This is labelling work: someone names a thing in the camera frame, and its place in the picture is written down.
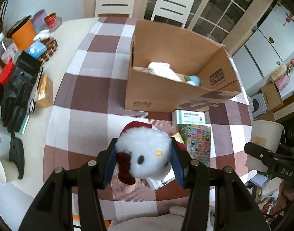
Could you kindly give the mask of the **brown white checkered tablecloth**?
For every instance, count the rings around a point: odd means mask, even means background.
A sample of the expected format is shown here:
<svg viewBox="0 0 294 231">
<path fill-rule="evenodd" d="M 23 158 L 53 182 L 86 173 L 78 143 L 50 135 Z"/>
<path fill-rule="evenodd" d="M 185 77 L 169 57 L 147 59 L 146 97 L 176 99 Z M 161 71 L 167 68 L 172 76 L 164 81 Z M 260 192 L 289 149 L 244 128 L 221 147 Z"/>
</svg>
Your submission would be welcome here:
<svg viewBox="0 0 294 231">
<path fill-rule="evenodd" d="M 45 141 L 44 178 L 58 166 L 74 169 L 92 160 L 132 121 L 152 124 L 169 135 L 177 133 L 169 113 L 124 108 L 134 26 L 134 19 L 100 19 L 82 41 L 61 83 L 54 85 L 58 92 Z M 257 173 L 247 168 L 244 152 L 251 137 L 248 105 L 241 93 L 205 115 L 211 127 L 210 166 L 230 166 L 243 182 Z M 176 182 L 154 190 L 146 180 L 128 186 L 117 177 L 99 191 L 103 217 L 111 221 L 166 214 L 172 206 L 185 207 L 188 196 L 189 191 Z"/>
</svg>

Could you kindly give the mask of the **small orange cardboard box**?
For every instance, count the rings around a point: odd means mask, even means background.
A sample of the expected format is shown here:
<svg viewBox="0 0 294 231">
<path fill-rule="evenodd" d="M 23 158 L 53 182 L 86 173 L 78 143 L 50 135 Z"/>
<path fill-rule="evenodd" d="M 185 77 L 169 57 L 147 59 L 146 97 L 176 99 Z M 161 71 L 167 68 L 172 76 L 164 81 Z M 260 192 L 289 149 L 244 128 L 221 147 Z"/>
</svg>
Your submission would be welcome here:
<svg viewBox="0 0 294 231">
<path fill-rule="evenodd" d="M 42 109 L 53 105 L 53 82 L 47 74 L 41 77 L 36 105 Z"/>
</svg>

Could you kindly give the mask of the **white refrigerator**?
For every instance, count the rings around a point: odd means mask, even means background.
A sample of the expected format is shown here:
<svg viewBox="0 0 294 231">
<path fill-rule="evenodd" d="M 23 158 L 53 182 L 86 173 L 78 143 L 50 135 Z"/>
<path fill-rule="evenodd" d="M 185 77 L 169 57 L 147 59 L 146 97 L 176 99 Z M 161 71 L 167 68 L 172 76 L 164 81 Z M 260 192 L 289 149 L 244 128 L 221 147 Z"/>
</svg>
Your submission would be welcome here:
<svg viewBox="0 0 294 231">
<path fill-rule="evenodd" d="M 264 22 L 233 56 L 245 89 L 267 77 L 294 51 L 294 16 L 275 5 Z"/>
</svg>

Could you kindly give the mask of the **black leather glove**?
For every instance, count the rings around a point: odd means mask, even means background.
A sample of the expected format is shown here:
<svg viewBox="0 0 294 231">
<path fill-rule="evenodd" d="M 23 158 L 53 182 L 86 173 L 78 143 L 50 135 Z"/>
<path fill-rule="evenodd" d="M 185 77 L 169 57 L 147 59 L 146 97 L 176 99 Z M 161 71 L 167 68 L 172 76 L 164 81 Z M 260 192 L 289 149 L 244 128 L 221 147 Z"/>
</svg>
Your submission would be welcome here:
<svg viewBox="0 0 294 231">
<path fill-rule="evenodd" d="M 27 114 L 28 101 L 36 84 L 41 62 L 26 52 L 17 58 L 14 70 L 4 86 L 1 120 L 8 132 L 18 132 Z"/>
</svg>

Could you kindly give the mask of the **small red cup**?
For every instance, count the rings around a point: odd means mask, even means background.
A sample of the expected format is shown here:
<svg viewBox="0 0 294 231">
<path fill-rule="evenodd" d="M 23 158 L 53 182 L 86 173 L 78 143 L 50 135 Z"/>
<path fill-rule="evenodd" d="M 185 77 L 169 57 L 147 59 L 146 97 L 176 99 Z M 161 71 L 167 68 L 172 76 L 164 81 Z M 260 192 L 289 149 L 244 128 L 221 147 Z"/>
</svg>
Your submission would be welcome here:
<svg viewBox="0 0 294 231">
<path fill-rule="evenodd" d="M 52 27 L 57 20 L 56 13 L 51 13 L 44 18 L 44 22 L 46 23 L 47 27 Z"/>
</svg>

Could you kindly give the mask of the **light blue tissue pack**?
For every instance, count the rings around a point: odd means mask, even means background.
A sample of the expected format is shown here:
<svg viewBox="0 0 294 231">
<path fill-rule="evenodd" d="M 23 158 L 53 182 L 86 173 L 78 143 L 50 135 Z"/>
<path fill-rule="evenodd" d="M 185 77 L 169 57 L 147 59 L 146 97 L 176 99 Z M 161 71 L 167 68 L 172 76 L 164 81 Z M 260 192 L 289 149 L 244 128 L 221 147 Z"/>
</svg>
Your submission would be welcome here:
<svg viewBox="0 0 294 231">
<path fill-rule="evenodd" d="M 26 53 L 32 56 L 33 58 L 38 59 L 46 51 L 47 47 L 39 40 L 37 40 L 27 48 Z"/>
</svg>

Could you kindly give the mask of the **small gold box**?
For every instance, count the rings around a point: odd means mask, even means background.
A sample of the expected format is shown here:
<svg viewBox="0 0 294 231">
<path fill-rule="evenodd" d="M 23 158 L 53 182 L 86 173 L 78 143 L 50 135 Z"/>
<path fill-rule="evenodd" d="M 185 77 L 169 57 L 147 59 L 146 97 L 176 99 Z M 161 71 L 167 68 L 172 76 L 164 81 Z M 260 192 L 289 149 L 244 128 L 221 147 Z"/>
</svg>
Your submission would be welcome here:
<svg viewBox="0 0 294 231">
<path fill-rule="evenodd" d="M 179 132 L 171 135 L 171 137 L 174 137 L 177 142 L 185 144 L 184 140 L 183 140 L 183 138 L 182 138 L 182 136 L 181 136 L 181 134 Z"/>
</svg>

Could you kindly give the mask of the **large cardboard box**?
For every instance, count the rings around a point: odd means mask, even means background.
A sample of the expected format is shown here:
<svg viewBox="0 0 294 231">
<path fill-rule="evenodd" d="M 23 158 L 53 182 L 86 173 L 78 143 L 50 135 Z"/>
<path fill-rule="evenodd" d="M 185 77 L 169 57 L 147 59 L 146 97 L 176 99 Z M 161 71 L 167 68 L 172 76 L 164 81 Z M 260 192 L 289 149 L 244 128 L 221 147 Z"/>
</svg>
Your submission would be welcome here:
<svg viewBox="0 0 294 231">
<path fill-rule="evenodd" d="M 124 105 L 127 110 L 206 112 L 242 92 L 226 47 L 193 31 L 139 20 L 130 53 Z M 169 64 L 179 78 L 197 76 L 200 85 L 143 72 L 152 62 Z"/>
</svg>

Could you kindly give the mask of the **green colourful game box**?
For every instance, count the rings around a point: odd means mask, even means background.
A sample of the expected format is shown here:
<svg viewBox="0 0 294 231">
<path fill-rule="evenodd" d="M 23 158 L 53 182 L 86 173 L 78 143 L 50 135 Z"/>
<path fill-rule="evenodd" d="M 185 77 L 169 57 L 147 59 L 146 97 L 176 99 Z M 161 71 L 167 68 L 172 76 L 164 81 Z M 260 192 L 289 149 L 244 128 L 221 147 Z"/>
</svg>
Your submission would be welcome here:
<svg viewBox="0 0 294 231">
<path fill-rule="evenodd" d="M 180 125 L 179 132 L 191 158 L 210 166 L 211 127 L 201 125 Z"/>
</svg>

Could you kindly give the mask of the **teal edged notebook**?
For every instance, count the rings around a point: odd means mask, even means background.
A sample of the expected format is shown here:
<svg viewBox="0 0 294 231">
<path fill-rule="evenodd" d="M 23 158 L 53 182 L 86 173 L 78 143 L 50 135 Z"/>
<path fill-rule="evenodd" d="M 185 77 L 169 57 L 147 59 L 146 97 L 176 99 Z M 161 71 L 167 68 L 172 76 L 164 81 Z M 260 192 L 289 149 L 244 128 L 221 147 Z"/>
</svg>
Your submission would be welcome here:
<svg viewBox="0 0 294 231">
<path fill-rule="evenodd" d="M 30 119 L 30 115 L 25 115 L 23 122 L 21 124 L 20 130 L 18 131 L 19 135 L 23 135 L 25 133 L 29 119 Z"/>
</svg>

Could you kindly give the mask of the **white clear packaged box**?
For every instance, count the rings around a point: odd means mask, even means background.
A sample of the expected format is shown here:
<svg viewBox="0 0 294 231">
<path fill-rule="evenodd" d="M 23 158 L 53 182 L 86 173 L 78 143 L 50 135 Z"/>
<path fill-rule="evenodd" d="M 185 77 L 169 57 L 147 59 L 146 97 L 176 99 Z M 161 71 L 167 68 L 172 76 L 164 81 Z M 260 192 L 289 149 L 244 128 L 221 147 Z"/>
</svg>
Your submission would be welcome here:
<svg viewBox="0 0 294 231">
<path fill-rule="evenodd" d="M 153 190 L 157 190 L 160 189 L 161 187 L 164 187 L 165 185 L 169 184 L 170 182 L 172 182 L 173 180 L 175 180 L 175 174 L 173 169 L 170 169 L 170 172 L 161 180 L 154 180 L 151 178 L 147 178 L 146 181 L 148 182 L 149 186 L 153 189 Z"/>
</svg>

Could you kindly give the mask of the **white paper bucket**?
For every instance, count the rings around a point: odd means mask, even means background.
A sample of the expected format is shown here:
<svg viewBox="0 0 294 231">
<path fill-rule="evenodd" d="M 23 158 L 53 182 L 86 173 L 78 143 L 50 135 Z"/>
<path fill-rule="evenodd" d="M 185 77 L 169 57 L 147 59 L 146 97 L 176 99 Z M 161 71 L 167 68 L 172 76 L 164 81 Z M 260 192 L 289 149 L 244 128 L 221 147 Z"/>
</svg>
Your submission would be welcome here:
<svg viewBox="0 0 294 231">
<path fill-rule="evenodd" d="M 274 121 L 254 121 L 250 141 L 275 153 L 280 143 L 283 129 L 283 125 Z M 247 155 L 246 166 L 259 172 L 267 172 L 267 167 L 263 165 L 262 161 L 250 155 Z"/>
</svg>

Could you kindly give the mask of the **brown beaded trivet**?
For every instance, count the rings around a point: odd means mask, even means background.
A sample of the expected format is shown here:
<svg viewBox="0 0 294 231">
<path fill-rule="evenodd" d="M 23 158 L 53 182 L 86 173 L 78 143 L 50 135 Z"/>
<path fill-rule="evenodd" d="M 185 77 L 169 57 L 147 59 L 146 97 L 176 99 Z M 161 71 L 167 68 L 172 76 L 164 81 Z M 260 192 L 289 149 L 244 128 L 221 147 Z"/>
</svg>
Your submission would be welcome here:
<svg viewBox="0 0 294 231">
<path fill-rule="evenodd" d="M 57 51 L 58 44 L 54 37 L 41 40 L 41 43 L 46 46 L 47 50 L 38 58 L 38 60 L 43 64 L 48 62 L 48 60 Z"/>
</svg>

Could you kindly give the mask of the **black slotted spatula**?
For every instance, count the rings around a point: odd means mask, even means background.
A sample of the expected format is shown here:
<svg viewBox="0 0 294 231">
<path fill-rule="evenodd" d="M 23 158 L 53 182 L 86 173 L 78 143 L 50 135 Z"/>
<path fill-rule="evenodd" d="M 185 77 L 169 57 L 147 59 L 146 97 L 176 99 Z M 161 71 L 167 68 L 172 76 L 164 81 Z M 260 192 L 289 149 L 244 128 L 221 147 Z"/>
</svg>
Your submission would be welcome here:
<svg viewBox="0 0 294 231">
<path fill-rule="evenodd" d="M 11 132 L 9 161 L 16 164 L 19 172 L 18 179 L 21 180 L 25 169 L 24 148 L 22 140 L 16 137 L 14 132 Z"/>
</svg>

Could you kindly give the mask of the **white green medicine box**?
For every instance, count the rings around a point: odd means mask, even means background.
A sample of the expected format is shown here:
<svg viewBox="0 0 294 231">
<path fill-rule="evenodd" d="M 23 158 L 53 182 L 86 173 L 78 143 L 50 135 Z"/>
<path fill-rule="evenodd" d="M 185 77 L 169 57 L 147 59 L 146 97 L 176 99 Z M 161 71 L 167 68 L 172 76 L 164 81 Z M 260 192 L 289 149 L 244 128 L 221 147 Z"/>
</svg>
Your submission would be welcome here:
<svg viewBox="0 0 294 231">
<path fill-rule="evenodd" d="M 175 110 L 171 114 L 172 125 L 201 125 L 204 126 L 205 122 L 205 113 L 188 111 L 188 110 Z"/>
</svg>

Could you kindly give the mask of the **lilac cup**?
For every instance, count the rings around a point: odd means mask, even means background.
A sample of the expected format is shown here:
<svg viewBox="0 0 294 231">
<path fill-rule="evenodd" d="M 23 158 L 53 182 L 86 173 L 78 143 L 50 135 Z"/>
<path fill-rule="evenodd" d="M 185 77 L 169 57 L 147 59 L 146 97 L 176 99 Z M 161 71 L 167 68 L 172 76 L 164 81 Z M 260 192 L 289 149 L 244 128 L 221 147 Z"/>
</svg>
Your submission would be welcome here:
<svg viewBox="0 0 294 231">
<path fill-rule="evenodd" d="M 33 28 L 37 33 L 40 32 L 41 26 L 45 23 L 44 18 L 47 16 L 45 9 L 39 10 L 32 18 Z"/>
</svg>

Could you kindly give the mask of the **white paper cup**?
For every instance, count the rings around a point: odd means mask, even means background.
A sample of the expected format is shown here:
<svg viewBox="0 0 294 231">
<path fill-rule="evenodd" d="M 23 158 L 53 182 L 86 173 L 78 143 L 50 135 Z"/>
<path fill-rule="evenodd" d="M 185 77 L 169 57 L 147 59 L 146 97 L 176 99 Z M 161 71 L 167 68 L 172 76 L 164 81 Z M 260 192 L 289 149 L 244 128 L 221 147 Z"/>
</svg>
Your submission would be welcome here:
<svg viewBox="0 0 294 231">
<path fill-rule="evenodd" d="M 19 178 L 19 170 L 14 162 L 0 159 L 0 183 L 5 185 Z"/>
</svg>

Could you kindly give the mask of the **orange paper cup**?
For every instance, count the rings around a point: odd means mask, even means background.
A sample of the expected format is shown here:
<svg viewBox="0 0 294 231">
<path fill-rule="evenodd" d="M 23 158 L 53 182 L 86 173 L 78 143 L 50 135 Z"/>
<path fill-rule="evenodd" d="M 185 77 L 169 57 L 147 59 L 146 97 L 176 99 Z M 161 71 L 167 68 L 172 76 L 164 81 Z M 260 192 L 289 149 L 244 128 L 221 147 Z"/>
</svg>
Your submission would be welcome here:
<svg viewBox="0 0 294 231">
<path fill-rule="evenodd" d="M 34 42 L 36 31 L 33 27 L 31 15 L 18 20 L 8 31 L 7 36 L 14 40 L 20 51 L 26 51 Z"/>
</svg>

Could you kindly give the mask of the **white red plush toy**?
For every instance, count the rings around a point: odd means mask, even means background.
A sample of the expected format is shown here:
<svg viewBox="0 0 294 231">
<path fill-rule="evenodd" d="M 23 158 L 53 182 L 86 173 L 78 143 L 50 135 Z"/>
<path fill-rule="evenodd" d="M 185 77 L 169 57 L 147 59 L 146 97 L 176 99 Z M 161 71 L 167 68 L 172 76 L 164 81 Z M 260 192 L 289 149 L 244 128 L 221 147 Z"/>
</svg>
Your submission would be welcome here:
<svg viewBox="0 0 294 231">
<path fill-rule="evenodd" d="M 136 179 L 164 179 L 171 170 L 174 138 L 140 121 L 128 123 L 116 142 L 118 179 L 134 185 Z"/>
</svg>

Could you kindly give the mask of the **white fluffy towel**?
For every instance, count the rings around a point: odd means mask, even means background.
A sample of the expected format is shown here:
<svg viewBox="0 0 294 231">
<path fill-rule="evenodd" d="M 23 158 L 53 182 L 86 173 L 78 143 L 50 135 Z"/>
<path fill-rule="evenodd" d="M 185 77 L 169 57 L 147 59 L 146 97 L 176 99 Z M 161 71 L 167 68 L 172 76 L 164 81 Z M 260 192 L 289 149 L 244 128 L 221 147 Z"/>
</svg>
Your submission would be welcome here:
<svg viewBox="0 0 294 231">
<path fill-rule="evenodd" d="M 170 68 L 170 64 L 168 63 L 151 62 L 147 68 L 140 69 L 139 72 L 182 82 L 182 79 Z"/>
</svg>

